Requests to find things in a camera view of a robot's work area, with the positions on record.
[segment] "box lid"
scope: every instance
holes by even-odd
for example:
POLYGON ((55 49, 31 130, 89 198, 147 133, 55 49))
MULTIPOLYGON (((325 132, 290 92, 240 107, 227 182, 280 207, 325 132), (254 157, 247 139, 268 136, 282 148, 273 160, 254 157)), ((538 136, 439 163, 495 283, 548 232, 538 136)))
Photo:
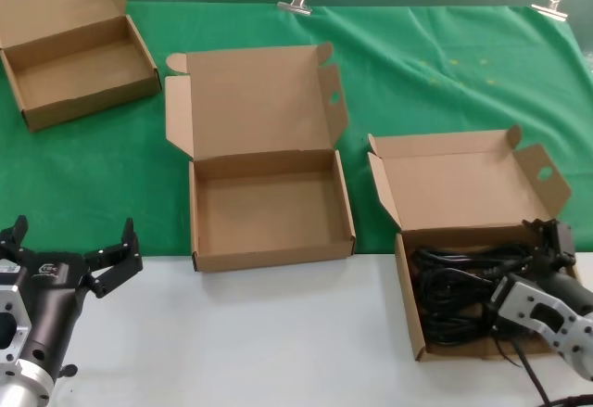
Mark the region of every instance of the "box lid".
POLYGON ((167 139, 193 159, 333 149, 348 124, 331 44, 173 54, 167 139))
POLYGON ((125 13, 127 0, 0 0, 0 47, 9 48, 125 13))
POLYGON ((373 137, 382 205, 402 231, 507 226, 556 217, 571 189, 542 145, 508 131, 373 137))

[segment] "cardboard box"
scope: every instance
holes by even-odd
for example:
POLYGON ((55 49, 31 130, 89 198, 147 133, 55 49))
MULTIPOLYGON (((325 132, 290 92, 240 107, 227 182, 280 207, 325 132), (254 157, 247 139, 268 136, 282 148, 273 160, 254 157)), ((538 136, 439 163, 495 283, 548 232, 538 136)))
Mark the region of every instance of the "cardboard box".
POLYGON ((197 271, 350 256, 340 156, 347 106, 332 46, 174 54, 167 138, 192 157, 197 271))
POLYGON ((0 0, 1 57, 31 131, 160 90, 127 0, 0 0))
MULTIPOLYGON (((418 361, 499 358, 491 338, 454 348, 425 343, 411 280, 415 270, 408 257, 419 246, 465 250, 514 241, 535 244, 522 221, 556 217, 571 189, 542 145, 516 148, 521 137, 518 126, 508 131, 370 136, 369 160, 379 199, 401 228, 397 272, 418 361)), ((549 348, 534 338, 525 351, 539 354, 549 348)), ((512 354, 510 347, 505 352, 512 354)))

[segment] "metal clip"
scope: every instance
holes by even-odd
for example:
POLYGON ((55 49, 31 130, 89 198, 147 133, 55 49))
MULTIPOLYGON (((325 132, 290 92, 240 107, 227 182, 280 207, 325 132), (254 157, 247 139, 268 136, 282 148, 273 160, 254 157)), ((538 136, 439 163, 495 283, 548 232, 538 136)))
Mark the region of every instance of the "metal clip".
POLYGON ((310 15, 311 9, 305 5, 305 0, 293 0, 290 4, 286 2, 279 2, 278 8, 282 10, 290 11, 292 13, 298 13, 299 15, 310 15))
POLYGON ((561 0, 549 0, 548 6, 536 6, 535 4, 531 5, 532 8, 537 10, 542 15, 548 16, 549 18, 559 20, 561 22, 565 22, 568 15, 566 13, 561 13, 558 11, 558 5, 560 4, 561 0))

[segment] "white surface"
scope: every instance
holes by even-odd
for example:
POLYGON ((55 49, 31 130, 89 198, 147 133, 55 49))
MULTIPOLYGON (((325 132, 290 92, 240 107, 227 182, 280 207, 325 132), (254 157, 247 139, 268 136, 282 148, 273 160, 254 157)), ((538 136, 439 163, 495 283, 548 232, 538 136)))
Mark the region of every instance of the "white surface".
MULTIPOLYGON (((593 283, 593 254, 579 270, 593 283)), ((89 295, 52 407, 536 406, 506 362, 413 360, 393 256, 236 273, 145 259, 89 295)), ((561 358, 532 360, 552 399, 593 392, 561 358)))

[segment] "green cloth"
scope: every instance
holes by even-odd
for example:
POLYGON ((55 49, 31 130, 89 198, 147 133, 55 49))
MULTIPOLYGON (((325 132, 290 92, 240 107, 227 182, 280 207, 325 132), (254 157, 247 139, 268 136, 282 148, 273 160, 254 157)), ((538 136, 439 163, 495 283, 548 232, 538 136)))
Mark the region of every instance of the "green cloth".
MULTIPOLYGON (((350 114, 338 147, 357 252, 393 250, 367 134, 524 128, 573 188, 562 218, 593 250, 593 87, 567 24, 525 7, 316 7, 131 3, 168 72, 174 52, 334 43, 350 114)), ((132 216, 145 255, 190 252, 189 158, 165 139, 164 95, 29 134, 0 77, 0 227, 29 217, 26 245, 85 251, 116 243, 132 216)))

